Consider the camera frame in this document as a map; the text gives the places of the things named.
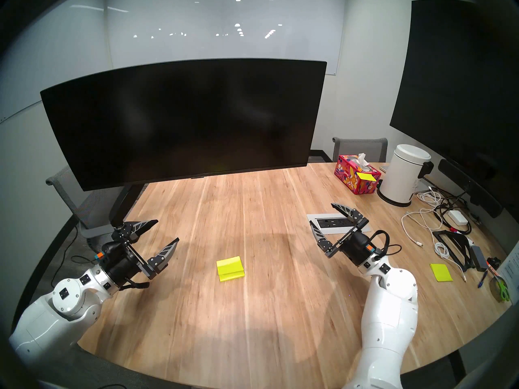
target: white power adapter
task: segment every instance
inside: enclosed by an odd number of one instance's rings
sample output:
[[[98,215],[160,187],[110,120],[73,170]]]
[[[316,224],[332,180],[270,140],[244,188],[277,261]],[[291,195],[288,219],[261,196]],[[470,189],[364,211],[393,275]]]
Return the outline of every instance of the white power adapter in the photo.
[[[448,211],[447,215],[451,218],[456,226],[466,226],[468,220],[460,211]]]

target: wooden table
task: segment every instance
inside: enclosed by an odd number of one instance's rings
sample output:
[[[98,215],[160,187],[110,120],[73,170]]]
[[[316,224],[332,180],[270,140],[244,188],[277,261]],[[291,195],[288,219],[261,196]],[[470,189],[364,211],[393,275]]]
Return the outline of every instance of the wooden table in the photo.
[[[331,202],[356,207],[372,229],[386,230],[402,251],[394,267],[418,283],[418,327],[402,372],[468,343],[507,309],[481,289],[481,273],[442,261],[430,233],[377,194],[353,195],[334,164],[150,184],[128,220],[159,219],[135,245],[148,259],[175,237],[169,266],[148,289],[118,292],[80,345],[129,369],[170,381],[217,388],[339,388],[361,351],[361,316],[369,288],[342,254],[327,259],[306,214],[333,213]],[[473,227],[485,257],[504,253]],[[240,256],[245,278],[220,283],[216,261]],[[430,263],[454,279],[438,283]],[[142,273],[137,281],[145,281]]]

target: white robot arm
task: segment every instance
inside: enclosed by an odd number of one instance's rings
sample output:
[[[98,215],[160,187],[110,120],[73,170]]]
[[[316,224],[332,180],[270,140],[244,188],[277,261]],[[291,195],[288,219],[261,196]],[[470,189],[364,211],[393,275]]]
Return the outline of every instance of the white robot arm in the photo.
[[[112,234],[116,241],[103,245],[98,265],[79,279],[63,279],[23,312],[9,342],[26,365],[49,361],[77,343],[116,291],[149,287],[148,282],[135,283],[131,278],[142,271],[153,279],[168,265],[179,242],[176,238],[145,262],[131,243],[156,222],[125,223]]]
[[[393,268],[386,255],[389,236],[379,230],[368,238],[361,231],[368,220],[356,209],[332,203],[332,206],[355,223],[337,243],[328,241],[310,222],[317,244],[328,258],[341,251],[366,276],[371,276],[370,289],[362,314],[362,354],[353,379],[343,389],[401,389],[402,359],[418,322],[418,289],[412,273]],[[381,250],[371,240],[386,235]]]

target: scissors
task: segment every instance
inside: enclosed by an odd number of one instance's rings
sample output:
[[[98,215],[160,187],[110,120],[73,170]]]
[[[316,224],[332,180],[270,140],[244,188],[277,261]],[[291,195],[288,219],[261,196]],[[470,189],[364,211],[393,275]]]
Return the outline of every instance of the scissors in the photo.
[[[504,285],[501,279],[497,278],[497,285],[499,287],[499,295],[501,296],[501,300],[510,301],[510,294],[508,293],[507,287]]]

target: coiled white cable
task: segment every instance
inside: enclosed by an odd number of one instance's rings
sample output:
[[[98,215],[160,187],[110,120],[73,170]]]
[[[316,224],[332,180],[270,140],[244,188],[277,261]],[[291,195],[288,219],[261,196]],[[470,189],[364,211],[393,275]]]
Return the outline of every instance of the coiled white cable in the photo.
[[[465,277],[465,274],[463,273],[463,269],[461,268],[460,265],[458,265],[455,261],[453,261],[452,259],[450,259],[449,257],[449,250],[448,248],[443,244],[443,243],[440,243],[440,242],[436,242],[436,240],[434,239],[434,235],[433,235],[433,231],[438,231],[438,230],[441,230],[442,228],[442,224],[443,222],[441,221],[441,217],[440,217],[440,224],[437,226],[437,227],[434,227],[434,228],[431,228],[427,225],[427,222],[425,221],[424,219],[424,214],[426,213],[431,213],[431,212],[434,212],[436,213],[438,216],[440,215],[436,210],[434,210],[434,208],[436,206],[438,206],[443,198],[442,196],[440,195],[439,192],[434,192],[432,189],[428,192],[421,192],[421,193],[418,193],[416,194],[417,198],[419,200],[421,200],[422,202],[425,202],[427,205],[430,205],[432,206],[433,208],[431,209],[427,209],[427,208],[422,208],[420,209],[419,211],[417,212],[405,212],[405,215],[402,216],[402,218],[400,219],[400,222],[402,223],[402,228],[404,229],[404,232],[405,232],[405,235],[407,235],[407,237],[413,241],[416,245],[418,246],[421,246],[423,247],[424,245],[419,242],[419,241],[416,241],[414,240],[413,238],[411,238],[411,236],[409,235],[409,233],[407,232],[407,230],[405,229],[405,226],[404,226],[404,218],[406,217],[409,217],[411,220],[413,220],[415,223],[417,223],[419,226],[429,230],[429,232],[431,233],[431,239],[432,239],[432,245],[434,246],[434,252],[436,252],[436,254],[442,258],[442,259],[445,259],[445,260],[448,260],[449,262],[452,262],[454,265],[456,265],[460,271],[461,271],[461,274],[463,276],[463,280],[466,282],[466,277]],[[420,215],[420,217],[422,218],[422,221],[424,222],[424,224],[420,223],[418,220],[416,220],[412,215],[413,214],[416,214],[418,213]]]

